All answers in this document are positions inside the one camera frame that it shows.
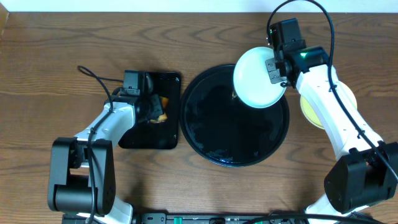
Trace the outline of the orange green scrub sponge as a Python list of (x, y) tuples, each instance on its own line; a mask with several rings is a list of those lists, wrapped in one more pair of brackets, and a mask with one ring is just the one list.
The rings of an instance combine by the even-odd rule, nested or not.
[(164, 96), (155, 96), (155, 103), (153, 107), (155, 115), (150, 117), (150, 122), (154, 124), (166, 122), (168, 119), (166, 112), (168, 105), (168, 98)]

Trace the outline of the light blue plate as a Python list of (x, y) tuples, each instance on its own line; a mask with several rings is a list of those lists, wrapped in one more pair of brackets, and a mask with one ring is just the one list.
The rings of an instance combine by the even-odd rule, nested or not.
[(233, 72), (234, 90), (239, 99), (252, 108), (267, 108), (279, 101), (286, 79), (275, 67), (274, 52), (268, 47), (255, 47), (245, 52)]

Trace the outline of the yellow plate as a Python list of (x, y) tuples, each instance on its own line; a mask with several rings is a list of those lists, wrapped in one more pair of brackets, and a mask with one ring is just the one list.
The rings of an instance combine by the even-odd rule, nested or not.
[[(358, 108), (358, 103), (356, 97), (352, 90), (343, 82), (340, 82), (342, 89), (344, 89), (345, 93), (347, 94), (350, 102), (354, 105), (354, 107)], [(320, 129), (324, 129), (320, 119), (315, 113), (315, 110), (311, 107), (310, 103), (305, 99), (304, 96), (300, 96), (300, 108), (302, 110), (303, 115), (305, 118), (314, 126)]]

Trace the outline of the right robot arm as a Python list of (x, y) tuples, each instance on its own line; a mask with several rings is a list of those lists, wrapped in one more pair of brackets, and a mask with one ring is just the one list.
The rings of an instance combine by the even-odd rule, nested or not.
[(347, 217), (392, 198), (397, 187), (397, 143), (386, 144), (365, 122), (322, 47), (275, 50), (274, 69), (287, 78), (318, 116), (337, 163), (325, 193), (307, 214)]

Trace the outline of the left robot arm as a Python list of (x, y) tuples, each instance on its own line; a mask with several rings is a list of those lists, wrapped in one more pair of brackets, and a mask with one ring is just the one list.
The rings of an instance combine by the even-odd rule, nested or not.
[(162, 116), (167, 103), (157, 94), (148, 98), (112, 96), (86, 129), (54, 140), (49, 209), (75, 214), (85, 223), (131, 223), (132, 205), (116, 195), (113, 149), (138, 121)]

